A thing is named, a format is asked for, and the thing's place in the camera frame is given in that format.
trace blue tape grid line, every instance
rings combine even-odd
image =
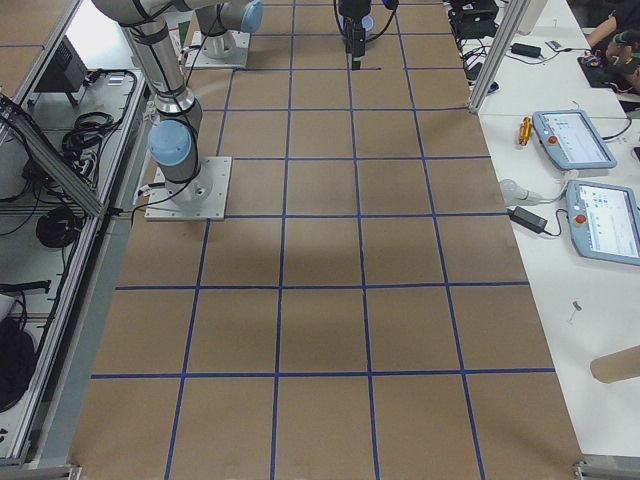
[[[158,379],[158,378],[339,378],[339,377],[432,377],[439,375],[520,375],[532,373],[555,373],[551,367],[539,368],[474,368],[469,370],[393,370],[366,372],[186,372],[186,373],[95,373],[92,380],[123,380],[123,379]]]
[[[44,50],[44,45],[40,43],[25,43],[25,44],[16,44],[16,45],[0,45],[0,48],[39,48]]]
[[[376,162],[376,161],[402,161],[402,160],[426,160],[426,161],[434,161],[434,160],[446,160],[446,161],[456,161],[456,160],[490,160],[491,155],[456,155],[455,157],[446,157],[442,155],[433,155],[433,156],[425,156],[425,157],[359,157],[358,162]],[[252,161],[252,162],[262,162],[262,161],[275,161],[275,160],[284,160],[282,157],[233,157],[233,161]],[[291,162],[352,162],[352,158],[342,157],[342,158],[325,158],[325,157],[289,157],[288,159]]]
[[[468,111],[468,107],[439,107],[439,108],[277,108],[277,107],[265,107],[265,108],[228,108],[230,112],[449,112],[449,111]],[[203,112],[222,112],[222,108],[203,108]]]
[[[433,282],[433,283],[393,283],[372,285],[130,285],[116,287],[117,291],[137,290],[373,290],[392,288],[435,288],[435,287],[518,287],[529,286],[521,282]]]
[[[398,19],[396,18],[396,26],[399,27],[398,25]],[[404,42],[403,42],[403,35],[401,34],[399,36],[400,39],[400,49],[402,51],[402,60],[404,62],[404,66],[405,66],[405,75],[407,77],[407,86],[409,88],[409,96],[411,98],[411,103],[413,106],[415,106],[415,102],[414,102],[414,96],[413,96],[413,89],[412,89],[412,85],[411,85],[411,78],[409,76],[409,72],[406,69],[407,67],[407,57],[405,54],[405,50],[404,50]],[[420,146],[420,152],[421,154],[424,156],[424,142],[423,142],[423,138],[422,135],[420,133],[420,123],[418,120],[418,114],[417,112],[414,111],[414,121],[415,121],[415,126],[416,126],[416,133],[418,135],[418,144]],[[435,200],[433,197],[433,189],[431,187],[431,180],[429,177],[429,164],[428,162],[424,161],[422,162],[423,164],[423,168],[424,168],[424,173],[425,173],[425,180],[427,183],[427,191],[429,194],[429,203],[431,204],[431,211],[435,212]],[[449,304],[449,313],[451,315],[451,325],[453,327],[453,334],[454,334],[454,339],[455,339],[455,343],[456,343],[456,351],[457,351],[457,355],[458,355],[458,362],[460,363],[460,376],[462,379],[462,386],[464,389],[464,396],[465,396],[465,402],[467,404],[467,414],[469,416],[469,426],[471,428],[471,436],[473,438],[473,445],[474,445],[474,449],[475,449],[475,453],[476,453],[476,460],[478,463],[478,471],[480,473],[480,479],[481,480],[486,480],[486,474],[485,474],[485,470],[484,470],[484,464],[482,461],[482,452],[480,450],[480,440],[478,438],[478,431],[476,428],[476,423],[475,423],[475,419],[474,419],[474,414],[473,414],[473,405],[471,402],[471,393],[469,392],[469,384],[467,382],[467,374],[465,371],[465,367],[464,367],[464,357],[462,355],[462,345],[460,342],[460,334],[458,332],[458,325],[457,325],[457,321],[456,321],[456,313],[455,313],[455,308],[453,305],[453,298],[451,295],[451,287],[449,285],[449,276],[448,276],[448,272],[447,272],[447,265],[446,265],[446,261],[445,261],[445,255],[444,255],[444,247],[442,245],[442,238],[440,236],[440,226],[439,226],[439,222],[438,222],[438,216],[436,215],[436,217],[433,219],[433,224],[435,227],[435,233],[436,233],[436,241],[438,243],[438,251],[440,254],[440,263],[442,266],[442,273],[444,275],[444,282],[445,282],[445,290],[446,290],[446,294],[447,294],[447,302]]]
[[[296,22],[296,0],[293,0],[293,8],[291,15],[291,31],[295,30]],[[280,345],[282,339],[282,298],[284,290],[284,253],[286,242],[286,223],[287,223],[287,192],[289,181],[289,144],[291,139],[291,105],[293,103],[293,36],[290,39],[289,49],[289,91],[287,97],[287,140],[285,144],[285,162],[284,162],[284,185],[282,193],[282,221],[280,225],[280,263],[278,272],[278,317],[276,320],[276,348],[275,348],[275,377],[273,379],[273,410],[271,419],[271,458],[269,465],[270,480],[276,479],[276,458],[278,454],[278,402],[280,394]]]
[[[229,106],[229,99],[231,97],[231,82],[229,82],[229,87],[227,89],[227,97],[225,99],[225,107]],[[222,134],[224,132],[224,124],[225,124],[225,119],[226,119],[226,112],[223,114],[223,118],[222,118],[222,127],[220,128],[220,133],[219,133],[219,137],[218,137],[218,146],[216,148],[216,155],[220,154],[220,145],[222,143]],[[197,313],[197,309],[198,309],[198,299],[200,296],[200,285],[202,282],[202,274],[204,272],[204,264],[205,264],[205,258],[207,255],[207,244],[209,243],[209,232],[211,231],[211,220],[207,220],[207,224],[205,227],[205,232],[204,232],[204,237],[202,239],[202,249],[200,251],[200,262],[198,264],[198,275],[196,277],[196,285],[194,288],[194,295],[193,295],[193,305],[191,308],[191,318],[189,320],[189,330],[188,330],[188,334],[187,334],[187,341],[186,341],[186,345],[185,345],[185,351],[184,351],[184,359],[183,359],[183,363],[182,363],[182,372],[181,372],[181,376],[180,376],[180,388],[178,389],[178,398],[176,401],[176,409],[175,409],[175,414],[174,414],[174,418],[173,418],[173,425],[171,428],[171,440],[169,442],[169,451],[167,453],[167,463],[166,463],[166,467],[165,467],[165,473],[164,473],[164,478],[165,480],[169,480],[170,476],[171,476],[171,466],[173,463],[173,454],[175,451],[175,444],[176,444],[176,435],[178,433],[178,426],[180,424],[180,411],[182,408],[182,400],[184,397],[184,388],[185,388],[185,381],[187,379],[187,370],[189,368],[189,355],[191,353],[191,341],[193,339],[193,331],[194,331],[194,327],[195,327],[195,321],[196,321],[196,313]]]
[[[380,480],[380,460],[378,454],[378,438],[376,429],[376,408],[375,408],[375,394],[374,384],[372,376],[372,361],[371,361],[371,336],[369,332],[369,310],[368,310],[368,297],[367,297],[367,275],[365,271],[364,261],[364,236],[362,230],[362,207],[360,199],[360,175],[359,165],[357,157],[356,147],[356,129],[355,129],[355,114],[353,108],[353,87],[351,71],[347,70],[347,76],[349,79],[349,115],[351,116],[351,147],[353,153],[353,168],[355,177],[356,188],[356,212],[358,222],[358,248],[360,253],[360,281],[362,283],[362,310],[364,316],[364,336],[365,336],[365,350],[367,355],[367,388],[369,392],[369,415],[370,415],[370,428],[371,428],[371,451],[373,455],[373,472],[376,480]]]

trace black power adapter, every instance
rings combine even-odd
[[[535,233],[544,232],[544,228],[547,226],[547,221],[544,218],[524,208],[516,207],[513,210],[507,210],[507,213],[512,222],[516,222]]]
[[[511,53],[516,55],[524,55],[525,57],[540,58],[542,50],[540,47],[525,45],[524,43],[514,43],[511,45]]]

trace electronic device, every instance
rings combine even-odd
[[[618,164],[583,110],[541,111],[532,118],[542,147],[561,170],[613,168]]]
[[[529,210],[525,210],[522,207],[507,210],[507,213],[509,214],[509,218],[512,222],[522,225],[534,233],[544,232],[544,228],[547,226],[546,219],[530,212]]]
[[[69,39],[64,36],[35,91],[71,94],[80,89],[86,76],[87,67]]]
[[[482,62],[477,62],[473,67],[468,69],[465,73],[467,76],[467,80],[470,83],[475,83],[478,75],[480,75],[480,70],[482,69]]]
[[[630,188],[571,180],[566,198],[580,255],[640,265],[640,215]]]
[[[498,6],[494,0],[450,0],[448,16],[459,40],[495,36]]]
[[[559,52],[560,50],[562,50],[562,45],[560,45],[560,43],[556,42],[555,40],[549,40],[544,43],[554,52]]]
[[[524,43],[514,43],[511,45],[511,53],[525,57],[539,58],[542,49],[540,47],[534,47],[533,45],[525,45]]]
[[[495,20],[498,5],[494,0],[449,0],[451,11],[469,21]]]

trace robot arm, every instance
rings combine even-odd
[[[156,19],[168,10],[189,12],[222,3],[216,0],[93,0],[98,10],[123,27]]]
[[[371,12],[371,0],[340,0],[338,12],[344,19],[345,49],[351,57],[351,68],[359,70],[366,42],[362,19]]]
[[[93,3],[127,33],[140,68],[156,94],[156,107],[161,115],[169,117],[189,113],[197,100],[185,84],[162,13],[196,10],[198,19],[210,18],[225,30],[246,28],[244,31],[247,32],[255,31],[262,19],[259,0],[233,0],[231,3],[221,0],[93,0]],[[191,122],[196,129],[199,116],[201,114],[196,113]]]
[[[199,158],[197,141],[202,107],[185,83],[162,14],[169,10],[203,10],[203,15],[206,17],[208,12],[214,25],[217,23],[221,28],[248,23],[257,29],[262,18],[259,0],[231,1],[234,4],[221,0],[93,0],[98,10],[125,31],[147,83],[155,93],[160,121],[151,128],[148,147],[170,192],[163,201],[171,200],[189,211],[199,208],[208,198],[213,170],[205,172],[207,169]],[[248,17],[254,20],[258,17],[257,24],[245,21]],[[190,218],[208,217],[198,213]]]

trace metal mounting plate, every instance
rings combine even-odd
[[[164,201],[169,194],[162,189],[152,190],[149,203],[162,201],[158,205],[147,207],[144,214],[149,221],[184,221],[184,220],[224,220],[231,177],[231,157],[204,157],[201,175],[209,175],[213,180],[213,189],[209,196],[199,202],[193,209],[177,205],[173,200]],[[164,182],[164,175],[158,169],[154,182]]]
[[[198,50],[189,52],[187,57],[186,67],[191,68],[193,60],[196,60],[194,70],[200,70],[205,68],[247,68],[247,59],[249,57],[249,42],[251,41],[250,33],[241,33],[232,31],[234,40],[236,41],[236,48],[226,58],[213,59],[209,58],[203,53],[198,55]],[[196,31],[193,34],[193,45],[200,45],[202,42],[202,33]]]

